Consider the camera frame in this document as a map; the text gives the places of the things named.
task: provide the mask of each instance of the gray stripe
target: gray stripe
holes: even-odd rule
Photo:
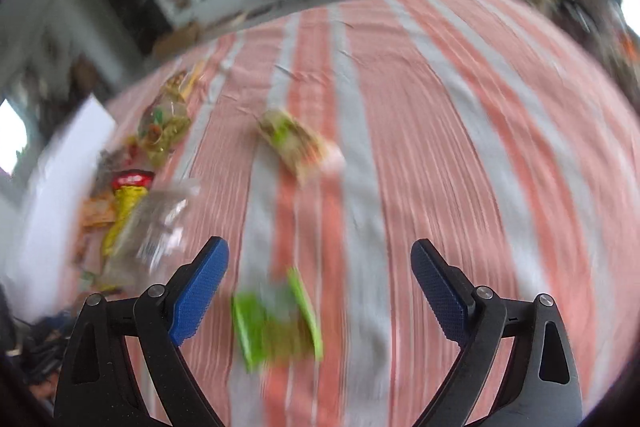
[[[238,32],[236,42],[234,42],[234,45],[229,50],[227,56],[220,63],[220,70],[218,71],[218,74],[209,84],[207,99],[200,107],[200,110],[191,125],[191,132],[189,133],[187,142],[184,145],[184,153],[180,158],[178,166],[175,168],[173,177],[174,182],[188,178],[191,173],[193,162],[195,161],[198,149],[200,149],[200,144],[202,143],[204,134],[207,131],[211,112],[218,101],[222,87],[225,85],[227,73],[231,70],[231,67],[233,67],[234,61],[236,60],[236,57],[243,45],[244,32]]]
[[[447,89],[494,190],[507,243],[513,257],[520,298],[531,300],[549,291],[538,249],[538,236],[511,159],[473,91],[436,44],[398,0],[386,0]]]
[[[296,49],[299,14],[289,17],[284,28],[280,57],[274,65],[268,107],[284,107],[291,80],[290,67]],[[275,206],[280,164],[277,155],[260,140],[251,170],[242,250],[238,264],[238,291],[255,289],[269,280],[273,250]],[[229,381],[231,425],[265,425],[262,411],[260,372],[247,373],[241,349],[234,346]]]
[[[484,0],[476,1],[478,1],[489,12],[496,15],[507,27],[509,27],[514,31],[514,33],[516,33],[521,39],[523,39],[523,41],[525,41],[542,60],[548,62],[556,69],[561,77],[566,79],[567,73],[562,67],[562,64],[556,62],[551,54],[542,49],[542,47],[540,47],[540,45],[523,28],[521,28],[517,22],[515,22],[509,16],[505,15],[499,9],[485,2]],[[582,96],[582,94],[577,91],[576,96]],[[628,162],[623,159],[622,148],[620,147],[619,142],[617,142],[617,140],[615,140],[615,138],[613,137],[611,131],[609,130],[609,127],[604,122],[604,117],[602,115],[602,110],[600,109],[600,107],[596,107],[591,100],[587,100],[584,97],[583,100],[591,109],[591,113],[594,115],[595,120],[598,122],[596,128],[599,132],[602,132],[604,134],[603,139],[607,144],[614,147],[614,155],[620,161],[621,168],[625,173],[627,183],[630,186],[630,193],[635,196],[634,201],[636,202],[637,208],[638,186],[630,182],[630,177],[633,174],[629,172],[630,166],[628,165]],[[567,159],[569,161],[573,161],[571,156],[569,156]],[[571,169],[572,167],[577,169],[577,165],[568,165],[566,167],[569,169]],[[588,396],[588,399],[593,403],[595,400],[598,400],[604,393],[604,385],[607,382],[607,375],[609,372],[609,361],[611,353],[608,335],[609,331],[612,331],[612,319],[613,317],[615,317],[614,293],[611,287],[609,267],[607,266],[606,248],[604,247],[604,242],[602,239],[602,224],[596,217],[593,201],[591,201],[591,193],[589,187],[579,171],[575,176],[571,176],[571,172],[564,172],[564,169],[563,173],[565,178],[569,176],[573,180],[570,184],[570,190],[572,192],[572,197],[574,198],[574,203],[577,206],[582,233],[584,234],[584,237],[588,242],[588,250],[591,262],[591,278],[594,281],[596,295],[610,296],[610,298],[596,300],[598,309],[598,314],[596,316],[598,320],[596,341],[598,343],[598,347],[600,348],[600,352],[598,353],[598,356],[596,358],[593,370],[593,380],[591,382]]]
[[[388,419],[391,309],[385,221],[358,71],[337,5],[329,6],[342,175],[348,346],[344,424]]]
[[[585,239],[587,252],[591,264],[591,280],[597,296],[607,295],[611,298],[597,299],[596,302],[596,339],[598,346],[607,344],[607,337],[612,331],[613,293],[610,282],[609,267],[607,266],[606,251],[602,241],[601,223],[596,217],[589,185],[584,180],[580,164],[575,158],[569,144],[564,140],[555,124],[546,113],[545,108],[530,89],[526,82],[511,68],[507,61],[495,49],[489,46],[466,22],[458,17],[449,7],[439,0],[427,0],[475,47],[489,62],[491,67],[500,75],[516,93],[529,115],[533,117],[536,126],[545,137],[546,142],[554,152],[556,164],[562,172],[562,177],[569,187],[574,202],[580,233]],[[604,349],[596,359],[595,374],[591,382],[590,394],[597,392],[594,385],[602,383],[609,365],[610,352]]]

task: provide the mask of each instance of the pink striped fabric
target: pink striped fabric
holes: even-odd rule
[[[171,71],[203,57],[191,134],[160,177],[203,186],[176,263],[210,235],[230,245],[182,348],[226,425],[412,425],[458,352],[411,273],[422,237],[502,297],[553,295],[586,410],[602,396],[638,327],[640,127],[577,45],[515,0],[354,0],[166,64],[110,104],[114,140]],[[344,172],[299,187],[255,133],[267,107],[335,139]],[[248,375],[230,296],[289,266],[316,306],[324,360]]]

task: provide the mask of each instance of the green packet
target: green packet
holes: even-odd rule
[[[285,283],[236,293],[231,308],[248,371],[308,355],[322,360],[322,334],[297,269],[287,271]]]

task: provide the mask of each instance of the metal screw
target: metal screw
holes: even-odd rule
[[[101,300],[102,295],[100,295],[99,293],[92,293],[86,298],[86,301],[84,302],[86,302],[87,306],[95,306]]]
[[[154,284],[146,291],[149,297],[159,297],[164,293],[164,286],[161,284]]]
[[[551,297],[551,295],[547,295],[546,293],[541,293],[540,297],[538,297],[538,299],[540,299],[540,303],[545,305],[545,306],[553,306],[554,305],[554,300]]]
[[[490,299],[494,296],[494,291],[489,288],[489,286],[478,286],[478,288],[476,288],[476,293],[481,299]]]

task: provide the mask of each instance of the blue textured pad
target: blue textured pad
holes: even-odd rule
[[[224,239],[212,245],[196,273],[186,284],[174,306],[174,321],[169,336],[176,346],[195,335],[209,303],[226,272],[229,247]]]
[[[445,336],[450,341],[457,342],[460,347],[465,346],[468,341],[466,308],[431,256],[418,242],[411,249],[411,268]]]

